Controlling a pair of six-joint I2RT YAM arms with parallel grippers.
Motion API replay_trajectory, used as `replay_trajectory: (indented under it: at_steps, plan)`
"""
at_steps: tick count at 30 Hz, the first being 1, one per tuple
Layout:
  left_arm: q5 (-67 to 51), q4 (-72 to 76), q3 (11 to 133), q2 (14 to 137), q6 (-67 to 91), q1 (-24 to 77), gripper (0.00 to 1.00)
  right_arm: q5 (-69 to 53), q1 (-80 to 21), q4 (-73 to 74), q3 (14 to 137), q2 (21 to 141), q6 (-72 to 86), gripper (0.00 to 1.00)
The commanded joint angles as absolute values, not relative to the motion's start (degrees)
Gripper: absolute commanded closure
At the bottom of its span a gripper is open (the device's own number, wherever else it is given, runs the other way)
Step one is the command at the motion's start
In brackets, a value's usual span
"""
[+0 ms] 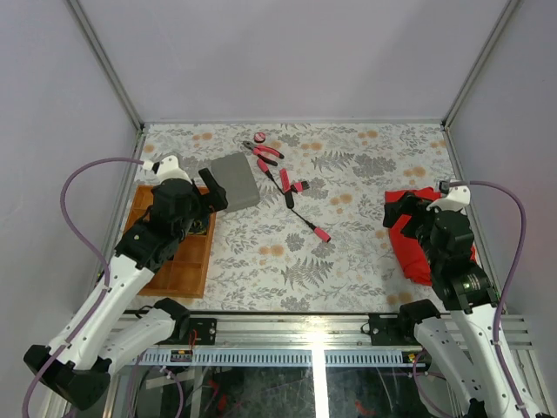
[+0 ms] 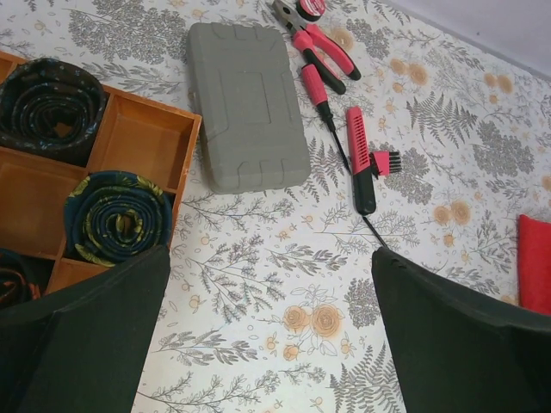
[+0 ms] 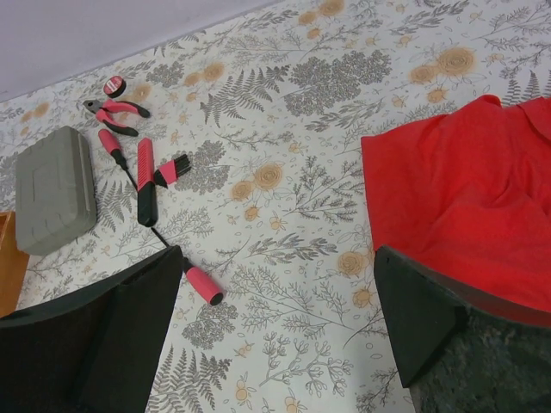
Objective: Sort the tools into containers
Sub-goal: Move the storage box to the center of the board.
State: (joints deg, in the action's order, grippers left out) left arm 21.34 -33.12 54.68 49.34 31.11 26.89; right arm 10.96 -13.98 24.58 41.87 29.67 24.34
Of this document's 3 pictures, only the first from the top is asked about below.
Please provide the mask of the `pink black utility knife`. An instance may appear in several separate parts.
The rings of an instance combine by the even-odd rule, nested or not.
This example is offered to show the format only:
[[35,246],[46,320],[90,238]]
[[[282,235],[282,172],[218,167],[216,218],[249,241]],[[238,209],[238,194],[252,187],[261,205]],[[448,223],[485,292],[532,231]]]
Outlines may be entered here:
[[290,183],[290,180],[289,180],[289,177],[288,177],[287,170],[285,168],[282,168],[279,171],[279,176],[280,176],[280,181],[281,181],[281,185],[282,185],[283,195],[285,197],[286,207],[288,209],[293,209],[294,208],[294,200],[293,200],[293,196],[292,196],[292,188],[291,188],[291,183]]

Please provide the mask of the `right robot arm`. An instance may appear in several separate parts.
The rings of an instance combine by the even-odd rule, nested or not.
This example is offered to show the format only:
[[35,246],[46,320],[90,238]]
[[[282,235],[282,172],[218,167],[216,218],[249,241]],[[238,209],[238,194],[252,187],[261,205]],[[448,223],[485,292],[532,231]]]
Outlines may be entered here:
[[418,342],[452,389],[464,417],[543,417],[513,361],[500,324],[502,307],[487,273],[473,258],[474,235],[464,212],[470,193],[448,188],[430,200],[405,192],[385,205],[383,225],[401,229],[425,254],[432,288],[465,342],[459,347],[447,333],[430,300],[400,307],[397,333],[406,343]]

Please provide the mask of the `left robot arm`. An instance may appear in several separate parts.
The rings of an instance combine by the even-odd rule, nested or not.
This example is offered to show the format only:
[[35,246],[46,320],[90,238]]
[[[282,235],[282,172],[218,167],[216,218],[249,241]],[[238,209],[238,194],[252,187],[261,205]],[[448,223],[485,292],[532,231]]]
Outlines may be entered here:
[[128,304],[171,261],[192,223],[228,206],[225,189],[209,169],[199,171],[201,193],[179,168],[152,169],[160,182],[153,202],[122,236],[111,259],[102,259],[103,275],[70,323],[48,344],[32,345],[23,357],[34,374],[30,387],[43,383],[76,410],[93,406],[111,378],[143,351],[159,342],[181,343],[191,331],[189,311],[176,301],[156,302],[135,324],[111,338]]

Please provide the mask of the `grey plastic tool case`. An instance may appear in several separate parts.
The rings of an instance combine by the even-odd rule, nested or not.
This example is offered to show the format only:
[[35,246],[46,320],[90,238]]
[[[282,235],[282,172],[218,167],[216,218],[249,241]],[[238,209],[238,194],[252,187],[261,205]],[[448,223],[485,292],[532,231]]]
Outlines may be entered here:
[[256,206],[260,202],[259,189],[247,157],[235,152],[211,162],[211,173],[225,189],[228,206],[226,212],[237,212]]

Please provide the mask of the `pink black screwdriver short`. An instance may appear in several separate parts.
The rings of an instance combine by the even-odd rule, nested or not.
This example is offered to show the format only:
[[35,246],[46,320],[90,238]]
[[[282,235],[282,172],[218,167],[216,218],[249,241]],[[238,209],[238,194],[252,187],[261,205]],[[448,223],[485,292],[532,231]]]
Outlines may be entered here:
[[277,183],[275,178],[272,176],[268,165],[262,159],[259,158],[257,161],[257,166],[259,170],[277,187],[279,192],[283,194],[283,189],[280,187],[280,185]]

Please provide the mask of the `pink black long screwdriver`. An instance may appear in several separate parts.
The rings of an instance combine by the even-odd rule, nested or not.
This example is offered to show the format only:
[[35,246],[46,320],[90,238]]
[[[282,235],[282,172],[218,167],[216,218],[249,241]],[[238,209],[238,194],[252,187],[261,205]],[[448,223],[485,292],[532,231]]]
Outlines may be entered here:
[[291,212],[294,213],[299,219],[301,219],[322,241],[324,241],[325,243],[329,243],[331,241],[332,238],[326,231],[319,228],[318,226],[315,226],[312,222],[297,213],[293,208],[291,209]]

